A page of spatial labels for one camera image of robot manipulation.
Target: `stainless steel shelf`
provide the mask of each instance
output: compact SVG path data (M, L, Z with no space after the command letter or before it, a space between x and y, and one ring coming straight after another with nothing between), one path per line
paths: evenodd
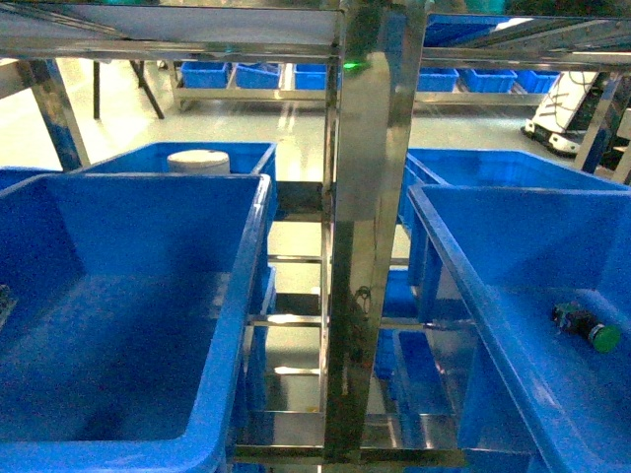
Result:
M437 1L436 5L448 3L457 2ZM321 222L318 306L314 313L286 307L285 315L252 321L319 328L319 369L310 375L319 376L321 412L252 413L252 428L237 446L239 460L323 464L323 469L336 472L351 471L364 463L465 464L463 453L454 445L451 418L423 417L424 429L436 433L431 436L436 441L427 448L409 450L401 447L396 419L367 415L380 327L422 328L437 334L437 340L454 329L382 320L412 111L415 101L417 105L531 105L540 96L416 94L422 54L424 65L436 67L613 71L605 101L591 125L590 143L598 150L602 136L615 134L598 131L617 126L618 117L612 111L629 97L629 81L620 73L631 69L631 55L608 52L610 44L605 51L539 49L566 40L558 31L541 36L545 31L539 27L539 31L528 31L533 48L521 48L514 37L503 36L494 42L503 43L497 48L473 44L423 50L430 13L425 8L426 2L416 0L393 4L377 0L139 0L134 5L127 0L120 4L109 0L82 4L0 1L0 57L29 59L16 69L0 70L0 86L5 87L0 97L16 90L17 78L24 87L34 89L65 169L86 164L87 157L61 76L49 58L328 65L326 92L295 91L290 86L279 91L246 91L236 89L232 82L226 90L209 92L182 88L174 77L177 101L318 101L325 106L324 180L318 188L307 189L306 203L294 205L289 219ZM381 38L395 28L390 19L396 15L406 19L404 40L385 44ZM572 27L555 25L556 30ZM608 27L610 24L598 24L598 31L606 34L607 41L614 41L624 37L628 24L621 23L617 32ZM569 44L575 49L572 41ZM343 75L340 91L338 71ZM588 151L585 156L589 162ZM283 185L291 195L301 190L294 183ZM313 308L313 298L294 297L293 301L294 307L302 303ZM459 392L457 385L447 388Z
M190 89L183 85L181 77L170 65L172 90L175 103L183 101L257 101L279 102L300 101L313 105L324 105L325 91L296 90L294 65L284 64L280 89L241 89L235 83L233 71L226 89ZM417 92L414 101L417 106L423 105L488 105L488 106L538 106L544 94L528 94L519 85L505 94L478 94L469 92L466 86L458 83L453 92Z

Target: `metal shelf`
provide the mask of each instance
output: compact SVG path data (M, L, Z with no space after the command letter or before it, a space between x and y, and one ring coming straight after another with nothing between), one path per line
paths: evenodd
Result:
M325 106L324 179L318 188L307 189L318 205L312 205L313 198L307 199L310 205L293 215L294 221L321 221L319 259L303 261L320 264L318 315L300 312L299 303L309 307L313 295L297 295L293 303L299 309L291 310L295 318L284 320L286 326L320 329L321 412L252 413L252 429L237 446L238 460L322 464L323 470L336 472L356 471L365 463L464 465L464 455L454 448L445 419L427 416L424 426L438 434L436 439L446 434L452 440L437 440L431 448L409 450L401 448L395 419L367 416L380 326L449 329L381 322L412 111L415 100L428 104L508 104L505 100L510 97L509 101L515 101L512 104L536 104L529 101L538 102L540 97L416 94L421 53L426 65L437 67L615 71L588 132L583 163L591 162L590 150L597 152L603 146L602 137L611 135L598 131L617 127L617 110L629 99L629 80L617 72L631 68L629 55L511 50L509 46L423 50L427 13L425 2L415 0L387 6L372 0L139 0L134 5L109 1L0 2L0 56L29 59L16 69L5 70L5 74L0 70L0 85L8 94L13 86L5 84L15 84L18 77L24 87L34 88L65 169L77 168L87 159L56 64L43 59L70 56L327 64L325 92L291 88L244 91L233 85L225 91L208 92L184 89L175 78L178 101L320 101ZM404 40L396 45L382 44L380 31L387 33L394 28L390 22L394 15L406 17ZM622 25L622 29L627 27L627 23ZM342 68L342 60L352 67ZM339 71L343 74L341 91L337 90ZM304 191L300 186L279 185L281 201L284 198L291 203L295 192ZM281 321L268 317L252 323ZM273 435L261 435L266 432L265 425L272 426Z
M183 85L173 63L169 65L171 85L175 103L184 109L183 101L305 101L322 106L325 91L297 90L294 82L294 65L283 64L280 89L241 89L235 83L233 70L226 89L191 89ZM506 94L478 94L469 92L466 85L458 82L453 92L417 92L414 96L416 105L501 105L501 106L538 106L545 94L528 94L519 84Z

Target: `floor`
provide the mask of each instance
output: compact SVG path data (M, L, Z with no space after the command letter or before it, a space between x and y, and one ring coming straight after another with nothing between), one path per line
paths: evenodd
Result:
M62 60L60 67L79 120L92 163L155 141L269 141L278 144L280 180L319 181L322 178L323 115L293 104L261 108L237 102L198 102L186 112L174 106L166 71L148 64L148 76L166 113L159 120L128 63L102 67L102 119L92 118L92 62ZM520 132L531 108L437 107L417 111L410 147L519 149L556 159ZM54 149L30 91L0 101L0 134L4 153L0 166L59 169ZM270 253L318 254L318 224L275 224ZM397 229L394 256L405 257L409 241ZM278 292L311 292L318 286L314 265L278 265ZM317 368L317 330L272 329L268 340L271 368ZM317 409L315 376L273 377L270 408L294 411ZM370 409L382 412L378 386Z

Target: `black wire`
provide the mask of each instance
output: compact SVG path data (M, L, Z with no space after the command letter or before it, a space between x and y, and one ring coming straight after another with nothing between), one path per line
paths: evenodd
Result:
M592 86L592 81L587 81L586 77L585 77L585 72L581 72L581 77L583 79L582 82L578 82L576 81L573 77L572 77L572 72L568 72L568 78L570 79L570 81L572 81L572 83L576 84L577 86L581 86L583 87L583 91L585 94L588 94L590 91L590 87ZM559 84L561 83L561 81L559 80L555 87L558 89ZM560 94L557 94L556 96L552 96L552 92L549 92L548 95L550 96L550 98L554 101L554 121L556 122L556 126L558 126L561 129L564 129L565 127L562 126L559 123L559 115L558 115L558 109L562 109L562 110L567 110L567 111L575 111L573 108L569 108L567 106L563 106L561 104L559 104L559 97Z

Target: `blue plastic bin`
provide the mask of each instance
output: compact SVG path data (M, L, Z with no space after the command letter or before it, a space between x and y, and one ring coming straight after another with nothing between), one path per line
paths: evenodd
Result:
M431 15L425 40L428 46L451 46L485 36L495 30L505 17L480 17L477 15Z
M465 449L471 468L484 473L526 473L537 456L526 424L482 343L473 358L458 446Z
M269 185L72 174L0 192L0 281L17 299L0 470L224 468Z
M420 332L394 332L396 406L404 448L425 448L420 416L453 414L427 338ZM406 468L414 473L469 473L468 468Z
M416 90L418 92L452 92L458 77L456 69L422 68Z
M237 85L243 89L278 89L280 67L278 64L237 64Z
M411 236L410 232L412 223L414 222L414 209L407 196L407 189L419 182L427 184L445 183L442 179L438 180L433 173L429 173L427 167L423 166L421 162L415 158L413 153L408 153L407 159L405 160L405 169L403 170L401 193L399 195L398 220L403 225L409 237Z
M390 270L387 275L384 317L413 318L416 316L416 301L408 284L407 270ZM392 330L380 330L375 356L375 375L379 379L390 379L394 369Z
M413 167L420 181L428 184L630 190L626 185L523 151L417 148L408 150L407 165Z
M415 186L429 245L554 472L631 471L631 194ZM550 320L577 302L623 332L600 354Z
M529 94L547 94L557 77L555 71L517 71L517 82Z
M229 62L184 62L180 68L184 86L189 89L225 89L232 64Z
M517 80L513 71L460 69L458 72L471 92L505 94Z
M11 187L36 175L59 173L58 170L36 168L0 168L0 190Z
M324 90L326 87L326 65L296 64L294 80L298 90Z
M269 268L269 284L265 292L261 314L269 315L276 309L276 269ZM247 364L247 408L250 411L262 411L267 405L265 372L267 370L267 327L254 327Z
M274 313L276 307L276 269L269 267L267 277L267 290L261 308L261 314ZM267 405L265 371L267 370L267 355L265 344L267 342L267 327L253 327L252 338L245 367L245 414L249 411L262 411ZM241 422L245 426L248 418ZM263 465L257 463L234 463L233 473L265 473Z
M169 172L169 155L188 150L216 150L230 156L230 172L267 174L271 177L268 229L278 209L276 145L272 143L158 142L123 153L79 172Z

